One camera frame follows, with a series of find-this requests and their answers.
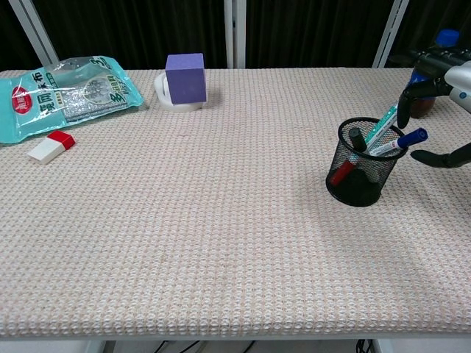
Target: blue marker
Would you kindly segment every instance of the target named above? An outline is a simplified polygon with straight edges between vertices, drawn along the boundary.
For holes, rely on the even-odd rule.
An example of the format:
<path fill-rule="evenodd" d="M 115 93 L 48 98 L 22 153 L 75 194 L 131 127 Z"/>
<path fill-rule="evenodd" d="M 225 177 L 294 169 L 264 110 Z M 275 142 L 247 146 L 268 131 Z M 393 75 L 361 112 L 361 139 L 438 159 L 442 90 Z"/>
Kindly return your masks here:
<path fill-rule="evenodd" d="M 407 135 L 402 136 L 394 141 L 385 143 L 369 152 L 372 156 L 381 156 L 397 149 L 407 149 L 409 146 L 423 142 L 428 139 L 428 134 L 423 128 L 419 128 Z"/>

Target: white tape roll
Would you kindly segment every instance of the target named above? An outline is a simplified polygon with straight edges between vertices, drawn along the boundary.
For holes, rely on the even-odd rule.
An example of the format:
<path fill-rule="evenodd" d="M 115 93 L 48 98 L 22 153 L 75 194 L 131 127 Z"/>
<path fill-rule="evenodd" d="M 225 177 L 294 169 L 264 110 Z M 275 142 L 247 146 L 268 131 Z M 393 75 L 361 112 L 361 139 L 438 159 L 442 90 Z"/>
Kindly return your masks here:
<path fill-rule="evenodd" d="M 170 99 L 170 90 L 169 83 L 167 82 L 167 76 L 165 72 L 161 73 L 155 78 L 154 81 L 155 92 L 157 92 L 157 97 L 159 98 L 160 105 L 163 109 L 169 110 L 176 113 L 186 113 L 193 110 L 197 110 L 203 106 L 201 103 L 192 103 L 192 104 L 173 104 Z"/>

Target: blue bottle cap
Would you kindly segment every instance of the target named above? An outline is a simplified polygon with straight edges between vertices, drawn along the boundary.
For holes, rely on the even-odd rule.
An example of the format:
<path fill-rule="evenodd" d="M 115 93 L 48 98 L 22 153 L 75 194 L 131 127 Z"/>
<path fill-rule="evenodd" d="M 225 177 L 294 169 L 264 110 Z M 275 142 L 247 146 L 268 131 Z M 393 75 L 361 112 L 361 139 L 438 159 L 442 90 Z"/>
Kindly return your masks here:
<path fill-rule="evenodd" d="M 420 127 L 419 129 L 408 133 L 407 135 L 402 136 L 401 138 L 397 139 L 397 145 L 401 149 L 405 149 L 409 146 L 415 145 L 416 143 L 425 141 L 428 139 L 428 134 L 425 129 Z"/>
<path fill-rule="evenodd" d="M 454 29 L 442 29 L 436 36 L 435 44 L 442 48 L 455 46 L 458 42 L 459 32 Z"/>

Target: bottle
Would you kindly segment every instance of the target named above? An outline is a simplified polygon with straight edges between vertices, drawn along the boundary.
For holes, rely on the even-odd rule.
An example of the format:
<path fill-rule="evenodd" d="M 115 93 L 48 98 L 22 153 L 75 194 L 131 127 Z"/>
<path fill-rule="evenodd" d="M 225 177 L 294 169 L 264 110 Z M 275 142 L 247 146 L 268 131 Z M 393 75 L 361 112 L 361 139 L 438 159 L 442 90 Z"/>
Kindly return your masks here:
<path fill-rule="evenodd" d="M 459 32 L 454 29 L 442 29 L 439 34 L 436 36 L 434 48 L 449 48 L 455 46 L 458 42 Z M 412 71 L 411 79 L 407 85 L 412 83 L 421 82 L 429 79 L 426 76 L 423 76 L 417 72 L 417 70 Z M 412 103 L 411 106 L 411 117 L 412 118 L 421 118 L 424 115 L 428 114 L 435 103 L 435 97 L 417 99 Z"/>

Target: black curtain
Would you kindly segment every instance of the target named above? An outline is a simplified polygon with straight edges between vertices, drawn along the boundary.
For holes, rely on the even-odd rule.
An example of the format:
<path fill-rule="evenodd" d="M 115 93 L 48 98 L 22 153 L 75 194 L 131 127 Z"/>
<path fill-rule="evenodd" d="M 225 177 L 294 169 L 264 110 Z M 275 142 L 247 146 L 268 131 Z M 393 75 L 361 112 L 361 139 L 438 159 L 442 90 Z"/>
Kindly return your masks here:
<path fill-rule="evenodd" d="M 32 70 L 41 67 L 38 56 L 7 0 L 0 1 L 0 16 L 4 48 L 4 52 L 0 55 L 0 71 Z"/>
<path fill-rule="evenodd" d="M 163 68 L 167 54 L 202 52 L 226 68 L 222 0 L 34 0 L 61 59 L 114 57 L 123 68 Z"/>
<path fill-rule="evenodd" d="M 247 0 L 247 67 L 371 67 L 393 0 Z"/>
<path fill-rule="evenodd" d="M 425 49 L 433 45 L 438 32 L 445 28 L 460 31 L 458 44 L 471 48 L 470 0 L 410 0 L 391 54 Z"/>

